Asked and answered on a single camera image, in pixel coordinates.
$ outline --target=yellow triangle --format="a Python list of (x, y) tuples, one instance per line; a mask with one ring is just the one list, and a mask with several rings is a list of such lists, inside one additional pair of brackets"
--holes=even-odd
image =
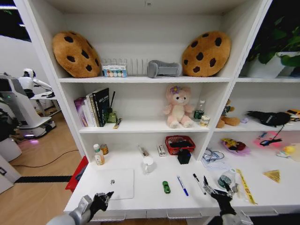
[(263, 173), (273, 181), (279, 183), (280, 182), (280, 172), (279, 170), (271, 170)]

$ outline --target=white mug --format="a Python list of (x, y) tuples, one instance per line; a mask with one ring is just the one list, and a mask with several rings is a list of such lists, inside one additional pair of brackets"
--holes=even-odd
[(154, 170), (154, 161), (151, 156), (146, 156), (143, 159), (143, 170), (145, 173), (151, 173)]

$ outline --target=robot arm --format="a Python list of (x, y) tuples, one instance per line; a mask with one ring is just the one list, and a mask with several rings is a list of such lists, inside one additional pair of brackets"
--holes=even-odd
[(88, 223), (98, 210), (106, 211), (113, 191), (107, 194), (97, 193), (92, 200), (88, 195), (82, 197), (78, 207), (69, 214), (54, 217), (47, 225), (84, 225)]
[(224, 182), (227, 192), (215, 190), (208, 185), (206, 177), (204, 176), (204, 190), (214, 199), (217, 200), (221, 209), (220, 216), (223, 220), (223, 225), (253, 225), (250, 217), (242, 213), (236, 213), (231, 207), (230, 201), (233, 199), (234, 192), (229, 185)]

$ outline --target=tape measure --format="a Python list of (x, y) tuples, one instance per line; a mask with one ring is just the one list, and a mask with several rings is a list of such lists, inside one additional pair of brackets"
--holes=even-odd
[(248, 185), (247, 185), (247, 183), (246, 183), (246, 181), (245, 181), (245, 179), (244, 179), (244, 176), (243, 176), (242, 172), (241, 172), (239, 169), (236, 169), (236, 172), (238, 172), (238, 173), (240, 174), (240, 178), (241, 178), (241, 180), (242, 180), (242, 183), (243, 183), (243, 186), (244, 186), (244, 189), (245, 189), (246, 195), (248, 196), (249, 201), (250, 201), (252, 204), (257, 204), (257, 203), (254, 201), (254, 198), (253, 198), (253, 196), (252, 196), (252, 194), (251, 194), (251, 192), (250, 192), (250, 189), (249, 189), (249, 187), (248, 187)]

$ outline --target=pink teddy bear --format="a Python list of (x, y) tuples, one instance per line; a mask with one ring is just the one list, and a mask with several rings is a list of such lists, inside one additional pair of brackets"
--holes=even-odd
[(164, 114), (168, 115), (168, 126), (177, 128), (181, 123), (185, 128), (192, 127), (193, 121), (188, 117), (194, 110), (192, 105), (188, 105), (191, 98), (191, 89), (178, 86), (168, 87), (166, 97), (170, 103), (164, 109)]

